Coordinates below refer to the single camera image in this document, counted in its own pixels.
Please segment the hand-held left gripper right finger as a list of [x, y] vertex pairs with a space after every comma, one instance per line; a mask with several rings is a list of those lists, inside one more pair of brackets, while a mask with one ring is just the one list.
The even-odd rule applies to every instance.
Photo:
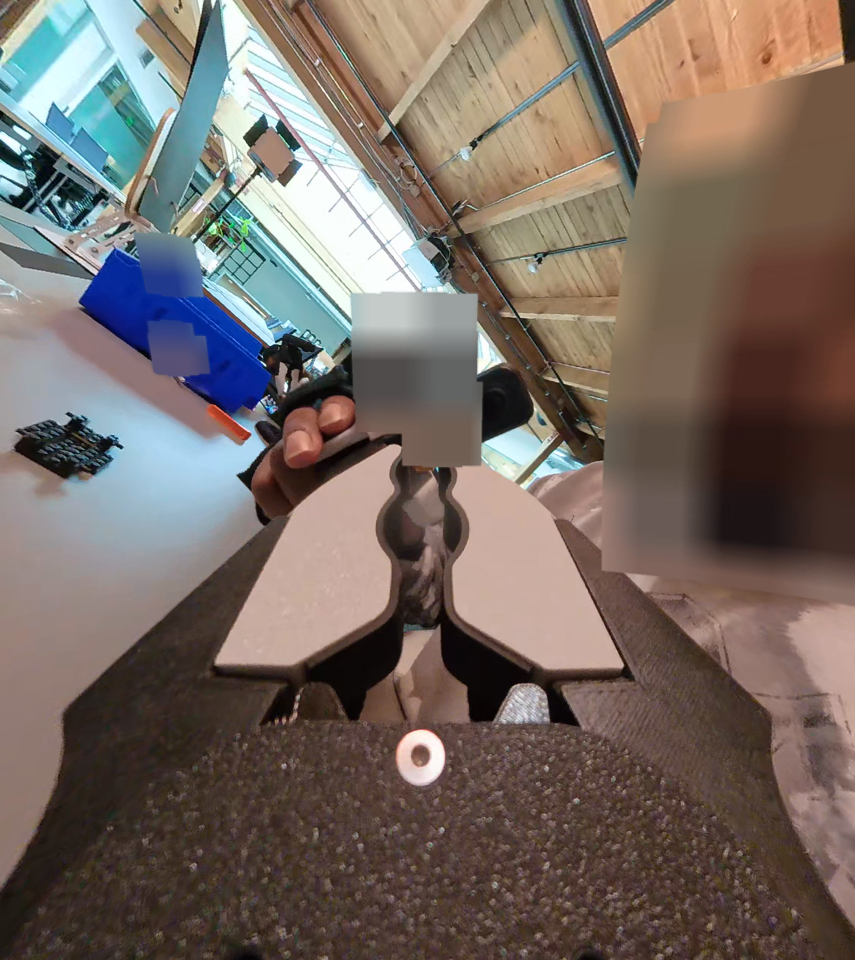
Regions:
[[460, 524], [445, 567], [445, 614], [455, 628], [535, 682], [624, 673], [547, 507], [484, 465], [453, 469], [445, 499]]

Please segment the blue plastic bin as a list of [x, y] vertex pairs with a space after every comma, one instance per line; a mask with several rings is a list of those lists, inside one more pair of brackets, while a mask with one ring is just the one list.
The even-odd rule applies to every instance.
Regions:
[[206, 295], [148, 292], [140, 262], [126, 252], [109, 254], [79, 304], [147, 356], [154, 373], [181, 379], [228, 414], [254, 409], [266, 393], [261, 342]]

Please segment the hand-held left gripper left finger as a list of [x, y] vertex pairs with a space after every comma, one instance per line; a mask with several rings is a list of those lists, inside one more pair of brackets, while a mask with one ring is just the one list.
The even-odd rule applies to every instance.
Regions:
[[401, 569], [386, 537], [398, 458], [366, 458], [294, 508], [215, 656], [226, 676], [305, 679], [385, 626]]

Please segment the black lego chassis piece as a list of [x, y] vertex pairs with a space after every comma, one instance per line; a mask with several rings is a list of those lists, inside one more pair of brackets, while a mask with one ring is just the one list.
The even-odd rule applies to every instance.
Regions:
[[65, 423], [46, 419], [16, 429], [13, 451], [63, 480], [92, 478], [114, 461], [113, 451], [123, 450], [120, 439], [91, 429], [85, 415], [66, 413]]

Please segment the person's right hand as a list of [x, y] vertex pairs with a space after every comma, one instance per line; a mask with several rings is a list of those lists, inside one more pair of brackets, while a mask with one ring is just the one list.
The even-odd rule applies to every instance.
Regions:
[[287, 516], [320, 487], [316, 464], [325, 442], [348, 431], [355, 420], [356, 403], [342, 394], [288, 413], [279, 440], [238, 474], [253, 497], [261, 525]]

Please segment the light mottled cloth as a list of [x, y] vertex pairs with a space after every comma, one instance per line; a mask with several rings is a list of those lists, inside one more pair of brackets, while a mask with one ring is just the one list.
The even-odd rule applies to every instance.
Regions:
[[781, 796], [855, 929], [855, 606], [631, 579], [770, 714]]

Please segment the orange flat piece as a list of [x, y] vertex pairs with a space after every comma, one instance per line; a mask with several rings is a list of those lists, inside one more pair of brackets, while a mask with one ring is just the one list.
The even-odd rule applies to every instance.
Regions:
[[252, 432], [216, 404], [208, 404], [205, 408], [205, 414], [217, 425], [218, 429], [236, 443], [243, 445], [251, 439]]

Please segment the person's right forearm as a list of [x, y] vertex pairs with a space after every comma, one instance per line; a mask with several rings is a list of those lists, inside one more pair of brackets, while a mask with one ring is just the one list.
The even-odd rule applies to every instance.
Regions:
[[401, 565], [400, 614], [404, 639], [394, 672], [401, 716], [410, 725], [466, 723], [467, 688], [442, 656], [444, 505], [436, 475], [413, 467], [405, 478], [397, 557]]

